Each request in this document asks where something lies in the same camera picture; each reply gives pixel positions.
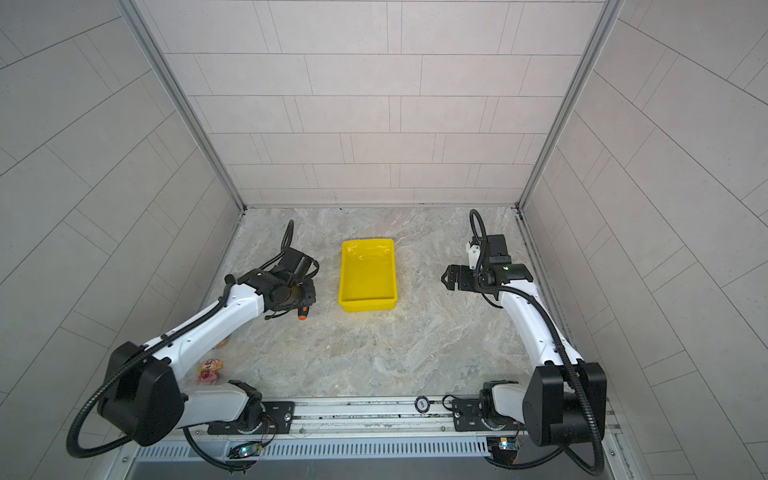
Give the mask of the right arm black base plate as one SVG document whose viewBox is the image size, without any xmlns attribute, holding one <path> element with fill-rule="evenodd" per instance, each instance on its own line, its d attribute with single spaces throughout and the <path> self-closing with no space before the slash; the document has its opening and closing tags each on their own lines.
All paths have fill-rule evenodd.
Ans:
<svg viewBox="0 0 768 480">
<path fill-rule="evenodd" d="M 443 406 L 452 413 L 456 432 L 512 432 L 522 431 L 524 425 L 509 417 L 486 417 L 478 397 L 448 395 Z"/>
</svg>

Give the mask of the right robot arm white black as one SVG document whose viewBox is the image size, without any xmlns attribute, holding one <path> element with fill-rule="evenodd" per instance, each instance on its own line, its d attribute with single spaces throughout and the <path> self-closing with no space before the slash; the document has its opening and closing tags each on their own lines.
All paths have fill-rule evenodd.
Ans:
<svg viewBox="0 0 768 480">
<path fill-rule="evenodd" d="M 602 367 L 586 362 L 553 323 L 528 268 L 511 262 L 502 234 L 473 237 L 466 252 L 468 263 L 448 266 L 441 282 L 450 291 L 493 296 L 511 317 L 533 367 L 525 383 L 483 385 L 475 408 L 483 424 L 499 430 L 518 423 L 538 446 L 602 440 L 607 391 Z"/>
</svg>

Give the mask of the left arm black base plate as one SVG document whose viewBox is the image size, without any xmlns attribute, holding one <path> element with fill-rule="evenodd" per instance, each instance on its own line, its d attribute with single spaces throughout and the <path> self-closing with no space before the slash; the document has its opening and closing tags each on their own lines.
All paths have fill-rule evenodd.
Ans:
<svg viewBox="0 0 768 480">
<path fill-rule="evenodd" d="M 208 435 L 281 435 L 290 432 L 296 403 L 267 401 L 247 406 L 244 413 L 229 422 L 211 422 Z"/>
</svg>

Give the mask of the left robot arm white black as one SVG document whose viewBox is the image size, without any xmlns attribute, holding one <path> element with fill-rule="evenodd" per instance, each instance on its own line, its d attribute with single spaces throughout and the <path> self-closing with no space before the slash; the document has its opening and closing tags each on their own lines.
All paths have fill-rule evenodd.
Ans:
<svg viewBox="0 0 768 480">
<path fill-rule="evenodd" d="M 244 324 L 290 312 L 305 319 L 316 301 L 318 271 L 315 259 L 286 247 L 268 270 L 227 275 L 216 302 L 163 335 L 139 345 L 127 342 L 112 353 L 95 403 L 98 414 L 142 446 L 201 424 L 224 424 L 240 433 L 257 430 L 265 413 L 256 388 L 230 380 L 184 390 L 179 382 Z"/>
</svg>

